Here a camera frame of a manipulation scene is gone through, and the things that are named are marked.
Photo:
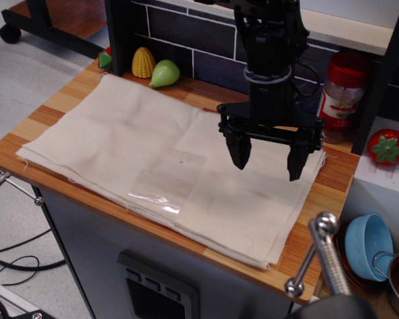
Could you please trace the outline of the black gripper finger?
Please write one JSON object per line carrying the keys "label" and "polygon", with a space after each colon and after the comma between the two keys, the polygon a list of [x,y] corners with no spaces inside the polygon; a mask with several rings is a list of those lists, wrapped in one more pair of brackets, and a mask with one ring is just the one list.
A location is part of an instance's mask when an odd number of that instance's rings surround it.
{"label": "black gripper finger", "polygon": [[303,168],[311,153],[313,153],[313,144],[310,143],[310,135],[299,135],[289,144],[290,152],[287,158],[287,169],[289,171],[289,180],[296,181],[300,179]]}
{"label": "black gripper finger", "polygon": [[238,132],[227,128],[225,141],[233,164],[240,170],[246,166],[251,154],[251,140],[243,132]]}

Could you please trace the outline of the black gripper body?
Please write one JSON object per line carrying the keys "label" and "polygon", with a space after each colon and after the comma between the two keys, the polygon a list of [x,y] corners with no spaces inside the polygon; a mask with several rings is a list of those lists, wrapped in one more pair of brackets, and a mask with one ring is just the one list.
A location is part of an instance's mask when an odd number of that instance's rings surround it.
{"label": "black gripper body", "polygon": [[323,146],[324,121],[296,108],[293,101],[295,85],[291,78],[270,80],[252,77],[249,82],[249,100],[220,104],[219,131],[227,128],[246,136],[289,146],[299,135],[310,135],[313,151]]}

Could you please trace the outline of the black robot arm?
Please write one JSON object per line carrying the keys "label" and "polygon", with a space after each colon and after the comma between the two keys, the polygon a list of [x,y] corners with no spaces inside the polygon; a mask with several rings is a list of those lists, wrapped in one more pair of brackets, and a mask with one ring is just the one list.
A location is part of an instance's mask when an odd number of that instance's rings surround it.
{"label": "black robot arm", "polygon": [[235,26],[247,54],[243,76],[249,100],[220,104],[219,131],[233,164],[243,169],[251,139],[288,145],[289,179],[300,179],[307,158],[323,146],[325,121],[296,107],[300,93],[293,75],[308,48],[299,1],[207,1],[233,10]]}

